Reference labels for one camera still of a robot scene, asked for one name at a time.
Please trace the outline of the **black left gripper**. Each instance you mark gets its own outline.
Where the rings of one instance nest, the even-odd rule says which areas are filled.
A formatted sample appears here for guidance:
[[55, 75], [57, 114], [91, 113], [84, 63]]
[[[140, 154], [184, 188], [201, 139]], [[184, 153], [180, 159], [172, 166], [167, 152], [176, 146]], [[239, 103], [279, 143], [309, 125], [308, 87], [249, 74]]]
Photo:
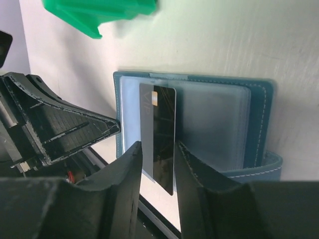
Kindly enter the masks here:
[[77, 156], [59, 161], [119, 131], [117, 120], [62, 100], [37, 75], [0, 78], [1, 177], [63, 177], [75, 184], [87, 168]]

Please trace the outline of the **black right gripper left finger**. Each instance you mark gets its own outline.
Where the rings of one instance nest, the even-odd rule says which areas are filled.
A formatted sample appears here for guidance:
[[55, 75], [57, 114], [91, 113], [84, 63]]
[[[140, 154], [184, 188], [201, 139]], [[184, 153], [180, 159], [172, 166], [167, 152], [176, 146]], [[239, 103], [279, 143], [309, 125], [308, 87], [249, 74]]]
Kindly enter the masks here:
[[142, 174], [142, 145], [77, 185], [62, 178], [2, 178], [3, 239], [132, 239]]

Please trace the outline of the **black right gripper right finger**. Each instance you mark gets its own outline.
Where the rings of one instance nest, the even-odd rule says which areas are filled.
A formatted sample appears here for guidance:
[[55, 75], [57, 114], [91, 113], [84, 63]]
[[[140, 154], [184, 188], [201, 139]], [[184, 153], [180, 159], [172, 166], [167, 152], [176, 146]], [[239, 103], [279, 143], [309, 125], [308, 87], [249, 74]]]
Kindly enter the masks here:
[[184, 239], [316, 239], [316, 181], [236, 182], [175, 144], [175, 178]]

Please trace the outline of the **blue leather card holder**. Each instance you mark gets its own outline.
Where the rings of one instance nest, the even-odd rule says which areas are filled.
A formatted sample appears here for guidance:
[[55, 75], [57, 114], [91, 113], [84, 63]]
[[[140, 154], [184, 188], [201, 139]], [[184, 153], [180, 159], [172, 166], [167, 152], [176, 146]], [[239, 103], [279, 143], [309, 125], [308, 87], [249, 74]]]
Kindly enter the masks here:
[[274, 96], [267, 80], [123, 72], [113, 74], [117, 120], [116, 155], [141, 141], [141, 83], [176, 90], [175, 143], [238, 182], [279, 180], [282, 158], [265, 150]]

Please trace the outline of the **black VIP credit card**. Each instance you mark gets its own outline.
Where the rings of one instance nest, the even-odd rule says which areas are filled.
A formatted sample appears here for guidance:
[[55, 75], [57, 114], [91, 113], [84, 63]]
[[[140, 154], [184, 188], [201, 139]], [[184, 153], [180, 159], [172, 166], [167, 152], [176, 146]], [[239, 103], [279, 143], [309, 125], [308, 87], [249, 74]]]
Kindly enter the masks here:
[[172, 195], [176, 90], [141, 83], [139, 91], [143, 170]]

